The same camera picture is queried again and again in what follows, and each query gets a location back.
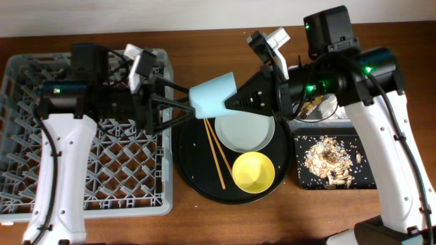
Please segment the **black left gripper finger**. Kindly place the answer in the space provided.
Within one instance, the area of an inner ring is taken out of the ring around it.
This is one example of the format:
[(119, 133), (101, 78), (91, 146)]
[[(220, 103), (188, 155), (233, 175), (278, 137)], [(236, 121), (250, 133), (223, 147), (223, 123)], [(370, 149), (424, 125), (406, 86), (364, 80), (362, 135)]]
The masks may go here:
[(151, 122), (149, 133), (161, 133), (195, 116), (193, 107), (177, 100), (152, 95), (150, 102)]
[(185, 88), (184, 86), (181, 86), (179, 84), (173, 83), (170, 80), (161, 78), (161, 77), (157, 77), (155, 78), (155, 96), (156, 97), (166, 97), (166, 92), (165, 92), (165, 88), (172, 88), (176, 91), (188, 94), (189, 93), (189, 89)]

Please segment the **gold snack wrapper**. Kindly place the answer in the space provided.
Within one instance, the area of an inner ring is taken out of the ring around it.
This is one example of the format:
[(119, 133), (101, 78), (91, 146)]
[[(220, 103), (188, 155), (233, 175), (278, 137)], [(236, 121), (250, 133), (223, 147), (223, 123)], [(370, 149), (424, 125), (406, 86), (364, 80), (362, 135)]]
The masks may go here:
[(324, 96), (321, 95), (319, 97), (313, 98), (312, 100), (306, 102), (302, 110), (300, 111), (299, 117), (301, 119), (306, 119), (313, 111), (317, 108), (317, 106), (323, 101)]

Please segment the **grey round plate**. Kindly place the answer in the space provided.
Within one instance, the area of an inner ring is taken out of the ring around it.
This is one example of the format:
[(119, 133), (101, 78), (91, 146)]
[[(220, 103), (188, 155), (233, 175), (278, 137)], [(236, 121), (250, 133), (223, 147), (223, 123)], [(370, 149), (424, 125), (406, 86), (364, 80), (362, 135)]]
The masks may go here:
[(234, 152), (253, 152), (266, 147), (275, 134), (275, 119), (252, 113), (220, 116), (215, 119), (219, 141)]

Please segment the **white tissue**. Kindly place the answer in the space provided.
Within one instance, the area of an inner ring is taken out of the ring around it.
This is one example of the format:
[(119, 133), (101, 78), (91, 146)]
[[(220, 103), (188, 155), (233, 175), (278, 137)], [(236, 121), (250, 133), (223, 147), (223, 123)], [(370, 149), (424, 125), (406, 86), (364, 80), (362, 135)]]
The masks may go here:
[(341, 119), (342, 112), (340, 108), (337, 108), (337, 106), (337, 98), (334, 95), (329, 96), (327, 99), (321, 102), (318, 111), (322, 119)]

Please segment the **light blue plastic cup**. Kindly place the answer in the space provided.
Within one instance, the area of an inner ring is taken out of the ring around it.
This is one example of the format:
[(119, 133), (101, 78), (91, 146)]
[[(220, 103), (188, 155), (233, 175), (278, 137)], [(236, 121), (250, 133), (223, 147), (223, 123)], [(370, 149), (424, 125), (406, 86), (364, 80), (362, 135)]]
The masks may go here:
[(225, 101), (237, 92), (232, 72), (201, 83), (189, 89), (189, 102), (197, 119), (216, 118), (237, 114), (225, 107)]

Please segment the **yellow plastic bowl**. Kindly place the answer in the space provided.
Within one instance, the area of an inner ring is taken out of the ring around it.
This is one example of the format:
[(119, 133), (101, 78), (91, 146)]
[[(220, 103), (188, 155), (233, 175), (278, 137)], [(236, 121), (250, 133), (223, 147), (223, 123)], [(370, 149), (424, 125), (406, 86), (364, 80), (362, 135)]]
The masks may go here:
[(259, 194), (272, 186), (275, 180), (275, 166), (261, 152), (246, 152), (234, 161), (232, 179), (242, 191)]

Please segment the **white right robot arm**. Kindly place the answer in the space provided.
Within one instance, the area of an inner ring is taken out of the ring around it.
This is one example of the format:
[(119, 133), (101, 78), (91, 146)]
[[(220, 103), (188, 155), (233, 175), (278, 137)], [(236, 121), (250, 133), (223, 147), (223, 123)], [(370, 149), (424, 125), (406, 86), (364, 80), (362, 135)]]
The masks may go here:
[(230, 110), (293, 120), (313, 97), (333, 94), (364, 147), (381, 214), (326, 238), (327, 244), (434, 244), (435, 189), (409, 124), (405, 82), (387, 48), (319, 52), (282, 76), (256, 73), (225, 101)]

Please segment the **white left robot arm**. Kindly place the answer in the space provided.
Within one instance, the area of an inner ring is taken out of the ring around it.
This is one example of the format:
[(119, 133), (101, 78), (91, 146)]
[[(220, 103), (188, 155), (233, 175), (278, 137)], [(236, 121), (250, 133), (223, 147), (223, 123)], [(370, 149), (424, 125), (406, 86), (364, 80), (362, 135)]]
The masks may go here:
[(194, 109), (184, 99), (167, 98), (167, 88), (189, 92), (160, 77), (128, 87), (98, 78), (48, 80), (40, 86), (33, 116), (42, 130), (42, 153), (23, 244), (84, 244), (85, 179), (99, 120), (134, 120), (138, 130), (155, 135), (191, 118)]

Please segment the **clear plastic waste bin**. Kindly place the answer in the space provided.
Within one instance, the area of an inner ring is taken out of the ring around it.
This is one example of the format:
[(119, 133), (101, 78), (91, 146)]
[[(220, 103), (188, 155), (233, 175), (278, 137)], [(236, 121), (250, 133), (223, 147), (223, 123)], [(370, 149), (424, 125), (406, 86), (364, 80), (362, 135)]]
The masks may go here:
[(317, 97), (308, 105), (303, 106), (303, 112), (297, 119), (287, 121), (291, 131), (300, 129), (351, 129), (351, 120), (345, 109), (339, 107), (333, 94)]

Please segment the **black rectangular food-waste tray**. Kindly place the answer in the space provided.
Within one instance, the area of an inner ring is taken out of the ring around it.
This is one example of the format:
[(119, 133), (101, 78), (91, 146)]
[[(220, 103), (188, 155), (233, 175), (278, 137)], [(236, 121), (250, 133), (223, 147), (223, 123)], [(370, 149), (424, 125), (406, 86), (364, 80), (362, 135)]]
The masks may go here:
[(358, 151), (362, 155), (362, 163), (360, 172), (354, 174), (356, 177), (349, 189), (375, 189), (376, 183), (369, 165), (369, 160), (365, 154), (362, 142), (356, 133), (356, 130), (351, 129), (300, 129), (294, 132), (294, 145), (296, 153), (296, 164), (299, 186), (306, 190), (345, 190), (345, 187), (339, 186), (335, 189), (325, 189), (322, 184), (315, 182), (316, 176), (311, 174), (309, 170), (302, 164), (304, 161), (305, 152), (314, 140), (321, 136), (336, 137), (338, 141), (342, 140), (345, 143), (345, 148), (351, 150), (351, 145), (356, 148), (352, 151)]

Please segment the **grey dishwasher rack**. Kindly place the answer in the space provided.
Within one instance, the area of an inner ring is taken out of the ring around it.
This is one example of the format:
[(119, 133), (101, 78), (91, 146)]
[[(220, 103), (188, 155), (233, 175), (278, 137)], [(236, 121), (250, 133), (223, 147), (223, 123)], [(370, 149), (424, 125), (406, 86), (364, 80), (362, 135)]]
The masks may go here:
[[(1, 221), (34, 213), (42, 132), (33, 118), (38, 86), (69, 66), (69, 54), (17, 54), (1, 82)], [(90, 151), (85, 218), (160, 216), (172, 209), (171, 132), (147, 135), (132, 120), (100, 121)]]

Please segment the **round black tray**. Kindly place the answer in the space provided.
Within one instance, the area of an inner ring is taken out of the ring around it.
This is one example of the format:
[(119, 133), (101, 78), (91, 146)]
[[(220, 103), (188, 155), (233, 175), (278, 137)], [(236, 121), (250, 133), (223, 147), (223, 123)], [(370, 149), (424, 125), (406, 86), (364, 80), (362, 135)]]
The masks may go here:
[(272, 193), (285, 180), (292, 166), (294, 142), (289, 126), (284, 121), (275, 124), (275, 133), (268, 145), (261, 149), (275, 166), (275, 179), (266, 191), (246, 193), (236, 186), (221, 154), (215, 154), (221, 171), (217, 171), (202, 120), (191, 119), (176, 130), (173, 143), (173, 161), (184, 181), (199, 195), (229, 205), (251, 203)]

